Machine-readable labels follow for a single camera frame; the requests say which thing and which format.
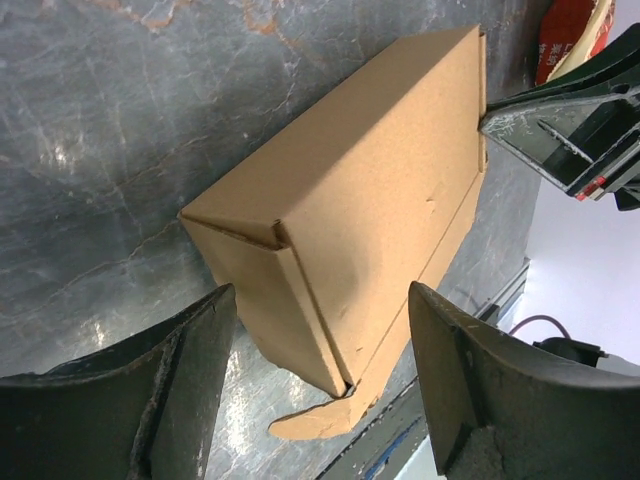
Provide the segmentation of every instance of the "table surface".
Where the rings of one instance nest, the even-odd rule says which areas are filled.
[[[179,209],[395,38],[480,23],[490,98],[526,88],[549,3],[4,1],[0,375],[104,348],[210,291]],[[539,186],[492,144],[489,158],[439,289],[467,310],[521,266]],[[414,376],[408,347],[354,434]],[[266,429],[325,398],[238,325],[206,478],[313,478],[353,435],[286,442]]]

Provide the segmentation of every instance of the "red package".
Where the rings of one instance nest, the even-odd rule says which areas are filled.
[[[609,1],[610,5],[603,18],[592,19],[597,8],[606,7]],[[545,83],[558,63],[580,42],[592,43],[593,47],[587,51],[586,57],[572,59],[571,63],[575,64],[573,68],[601,52],[607,45],[614,11],[615,0],[556,0],[540,27],[536,85]]]

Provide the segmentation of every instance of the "cable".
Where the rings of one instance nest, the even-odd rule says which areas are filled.
[[[564,338],[568,338],[569,340],[571,340],[571,335],[569,335],[569,332],[567,331],[567,329],[564,328],[564,325],[562,325],[558,320],[556,320],[553,317],[550,317],[549,315],[533,315],[531,317],[525,318],[523,321],[521,321],[519,324],[517,324],[515,327],[511,329],[511,331],[509,332],[509,335],[513,335],[525,325],[528,325],[532,322],[536,322],[538,320],[544,320],[546,322],[554,324],[556,328],[562,332],[562,335],[564,336]]]

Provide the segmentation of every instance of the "gray table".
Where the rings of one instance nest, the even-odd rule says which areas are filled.
[[[498,98],[528,85],[549,3],[4,0],[0,375],[106,347],[210,291],[179,209],[395,38],[481,23]],[[490,146],[476,223],[440,288],[458,305],[522,264],[538,182]],[[371,415],[414,376],[408,349]],[[292,443],[266,428],[322,399],[238,326],[207,478],[314,477],[351,436]]]

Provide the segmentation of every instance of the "brown box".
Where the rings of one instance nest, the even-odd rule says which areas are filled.
[[[398,40],[182,210],[262,354],[337,399],[272,433],[346,433],[384,390],[410,282],[437,287],[473,223],[484,79],[477,27]]]

